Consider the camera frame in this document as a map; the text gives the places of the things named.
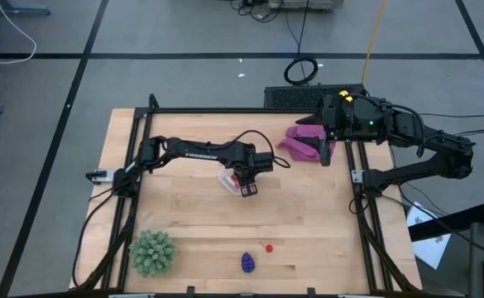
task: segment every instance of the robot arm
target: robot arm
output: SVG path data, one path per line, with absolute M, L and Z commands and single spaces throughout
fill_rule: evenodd
M 346 91 L 337 97 L 328 95 L 314 115 L 297 123 L 323 125 L 326 141 L 375 142 L 378 145 L 388 141 L 396 147 L 417 146 L 419 156 L 424 149 L 436 152 L 428 161 L 388 171 L 355 171 L 356 182 L 375 197 L 381 196 L 381 192 L 391 184 L 400 185 L 433 175 L 462 179 L 472 172 L 472 147 L 475 143 L 465 137 L 427 127 L 412 109 L 385 99 Z M 320 156 L 321 164 L 329 165 L 329 153 L 321 151 Z
M 226 169 L 233 169 L 243 197 L 258 193 L 255 176 L 258 173 L 273 171 L 274 161 L 272 152 L 256 152 L 253 144 L 239 141 L 212 144 L 186 141 L 177 137 L 152 137 L 141 143 L 137 157 L 126 169 L 115 172 L 115 193 L 123 196 L 133 195 L 133 192 L 137 191 L 134 181 L 143 171 L 151 173 L 154 169 L 166 166 L 170 161 L 181 157 L 217 161 Z

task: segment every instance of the pink cloth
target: pink cloth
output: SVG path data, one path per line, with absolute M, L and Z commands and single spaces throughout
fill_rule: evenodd
M 285 132 L 286 138 L 276 147 L 288 147 L 290 156 L 294 161 L 319 161 L 318 149 L 299 142 L 294 137 L 317 137 L 321 142 L 324 139 L 324 129 L 321 125 L 297 125 Z M 330 142 L 330 155 L 333 154 L 335 142 Z

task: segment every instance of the wooden tabletop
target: wooden tabletop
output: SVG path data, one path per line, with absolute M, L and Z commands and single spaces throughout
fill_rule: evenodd
M 132 115 L 132 109 L 113 110 L 100 168 L 124 166 Z M 286 128 L 304 116 L 163 113 L 154 115 L 151 135 L 224 143 L 256 129 L 277 144 Z M 254 143 L 258 151 L 269 151 L 260 136 L 248 134 L 241 141 Z M 276 155 L 292 167 L 275 166 L 262 175 L 256 182 L 259 193 L 249 198 L 232 195 L 221 185 L 217 174 L 223 167 L 216 162 L 181 158 L 151 175 L 145 173 L 134 237 L 145 229 L 164 230 L 174 239 L 178 253 L 168 276 L 142 278 L 128 268 L 126 292 L 180 293 L 195 286 L 198 293 L 296 294 L 305 293 L 307 287 L 315 287 L 318 294 L 368 293 L 357 217 L 348 211 L 352 187 L 344 145 L 337 144 L 330 167 L 292 161 L 285 149 L 276 149 Z M 367 144 L 367 155 L 371 168 L 392 167 L 386 144 Z M 94 186 L 93 194 L 109 186 Z M 395 187 L 385 195 L 400 199 Z M 89 212 L 102 199 L 94 199 Z M 116 202 L 112 199 L 102 207 L 85 230 L 77 266 L 79 282 L 108 248 Z M 409 280 L 421 287 L 403 209 L 382 198 L 378 209 L 387 252 Z M 272 244 L 273 252 L 266 252 L 261 242 Z M 241 269 L 244 252 L 255 259 L 252 273 Z M 117 283 L 120 259 L 121 253 L 115 257 L 112 286 Z M 375 268 L 382 288 L 377 262 Z

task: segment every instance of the purple toy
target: purple toy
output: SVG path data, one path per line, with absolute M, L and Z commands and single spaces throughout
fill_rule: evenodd
M 288 128 L 286 138 L 277 147 L 288 147 L 291 159 L 294 161 L 319 161 L 317 149 L 295 140 L 295 137 L 317 137 L 324 139 L 324 129 L 321 125 L 298 125 Z M 330 142 L 330 155 L 333 154 L 335 142 Z
M 243 253 L 242 256 L 242 270 L 247 273 L 251 273 L 255 270 L 255 260 L 252 259 L 249 252 Z

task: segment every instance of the table leg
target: table leg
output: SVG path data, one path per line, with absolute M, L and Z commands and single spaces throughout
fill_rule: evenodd
M 484 204 L 443 216 L 440 219 L 455 231 L 467 230 L 473 223 L 484 224 Z M 447 233 L 449 231 L 439 225 L 435 220 L 418 223 L 409 227 L 409 235 L 412 242 L 438 237 Z

